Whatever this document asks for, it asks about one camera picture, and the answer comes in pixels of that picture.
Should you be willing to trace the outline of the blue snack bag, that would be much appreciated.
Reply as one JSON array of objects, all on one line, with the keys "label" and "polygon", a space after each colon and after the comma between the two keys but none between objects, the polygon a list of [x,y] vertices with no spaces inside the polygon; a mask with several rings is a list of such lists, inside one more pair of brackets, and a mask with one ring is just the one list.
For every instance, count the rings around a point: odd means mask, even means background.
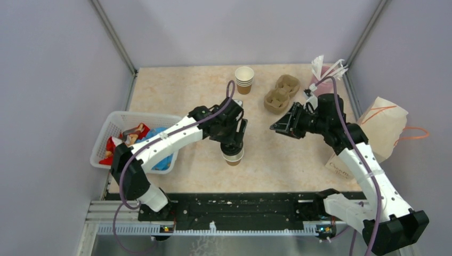
[{"label": "blue snack bag", "polygon": [[[139,138],[135,141],[135,143],[140,143],[143,142],[145,140],[151,139],[152,137],[154,137],[155,135],[157,135],[160,132],[165,131],[166,128],[165,127],[157,127],[154,129],[150,129],[148,132],[142,132],[139,136]],[[164,159],[162,159],[159,163],[157,163],[152,170],[155,171],[166,171],[170,166],[171,166],[171,162],[173,159],[173,154],[165,157]]]}]

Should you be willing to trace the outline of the brown pulp cup carrier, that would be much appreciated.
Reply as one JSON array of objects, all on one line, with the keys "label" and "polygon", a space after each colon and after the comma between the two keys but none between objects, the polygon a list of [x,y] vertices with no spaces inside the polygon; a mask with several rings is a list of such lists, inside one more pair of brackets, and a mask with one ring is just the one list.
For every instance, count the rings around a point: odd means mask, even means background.
[{"label": "brown pulp cup carrier", "polygon": [[265,109],[273,114],[283,113],[300,87],[301,82],[298,78],[287,74],[281,75],[275,83],[275,88],[264,97]]}]

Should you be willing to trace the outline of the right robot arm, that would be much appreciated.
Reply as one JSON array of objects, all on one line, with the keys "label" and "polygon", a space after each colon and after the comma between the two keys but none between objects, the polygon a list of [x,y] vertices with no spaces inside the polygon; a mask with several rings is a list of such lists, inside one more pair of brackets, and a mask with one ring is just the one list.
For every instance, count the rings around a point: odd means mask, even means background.
[{"label": "right robot arm", "polygon": [[377,162],[361,127],[345,118],[343,100],[329,93],[318,98],[315,109],[309,103],[294,103],[270,129],[295,139],[307,133],[321,135],[349,168],[368,202],[365,208],[337,190],[327,189],[316,195],[312,206],[316,218],[341,219],[362,235],[375,255],[415,244],[429,224],[428,216],[401,197]]}]

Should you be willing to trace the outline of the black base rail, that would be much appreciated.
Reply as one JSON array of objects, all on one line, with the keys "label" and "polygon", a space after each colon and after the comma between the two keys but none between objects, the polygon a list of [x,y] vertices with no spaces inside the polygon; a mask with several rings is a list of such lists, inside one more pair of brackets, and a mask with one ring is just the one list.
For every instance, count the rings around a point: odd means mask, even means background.
[{"label": "black base rail", "polygon": [[303,231],[341,224],[337,217],[321,216],[314,208],[314,192],[296,193],[169,193],[170,202],[156,213],[148,206],[138,210],[138,220],[168,221],[177,231]]}]

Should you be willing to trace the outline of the stack of paper cups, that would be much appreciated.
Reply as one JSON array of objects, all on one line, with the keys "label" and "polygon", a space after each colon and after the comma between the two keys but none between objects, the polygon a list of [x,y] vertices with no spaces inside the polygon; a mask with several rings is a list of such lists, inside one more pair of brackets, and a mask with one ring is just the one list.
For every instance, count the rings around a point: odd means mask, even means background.
[{"label": "stack of paper cups", "polygon": [[254,70],[248,66],[242,66],[235,71],[237,90],[240,94],[249,94],[254,80]]}]

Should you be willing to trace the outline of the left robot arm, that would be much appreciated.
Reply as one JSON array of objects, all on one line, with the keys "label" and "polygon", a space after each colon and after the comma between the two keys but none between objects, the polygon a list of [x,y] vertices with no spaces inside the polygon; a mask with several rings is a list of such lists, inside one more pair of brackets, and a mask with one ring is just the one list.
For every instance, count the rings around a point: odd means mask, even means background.
[{"label": "left robot arm", "polygon": [[227,97],[211,108],[196,107],[150,139],[130,147],[119,144],[110,173],[119,185],[121,200],[137,201],[150,208],[157,220],[167,219],[171,213],[170,200],[161,188],[148,180],[146,172],[179,149],[206,138],[219,142],[222,156],[229,165],[238,165],[244,156],[247,120],[243,115],[243,102]]}]

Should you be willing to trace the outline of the red snack bag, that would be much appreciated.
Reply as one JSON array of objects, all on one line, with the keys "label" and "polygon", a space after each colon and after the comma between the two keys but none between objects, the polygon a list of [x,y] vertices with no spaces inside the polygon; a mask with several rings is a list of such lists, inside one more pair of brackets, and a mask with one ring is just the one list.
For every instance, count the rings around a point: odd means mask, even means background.
[{"label": "red snack bag", "polygon": [[124,143],[130,147],[145,139],[149,132],[150,129],[144,123],[140,123],[137,127],[123,131],[118,137],[109,137],[104,158],[99,161],[99,164],[110,166],[117,146]]}]

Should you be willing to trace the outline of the white plastic basket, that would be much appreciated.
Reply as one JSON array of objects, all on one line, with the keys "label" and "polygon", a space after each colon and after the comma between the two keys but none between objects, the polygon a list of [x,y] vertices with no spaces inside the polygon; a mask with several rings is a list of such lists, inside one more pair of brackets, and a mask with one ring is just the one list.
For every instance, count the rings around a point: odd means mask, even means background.
[{"label": "white plastic basket", "polygon": [[142,113],[132,111],[113,111],[106,118],[92,149],[90,163],[93,167],[110,169],[110,165],[100,164],[104,159],[107,141],[110,137],[119,137],[126,130],[145,124],[148,128],[169,128],[178,123],[182,117],[168,114]]}]

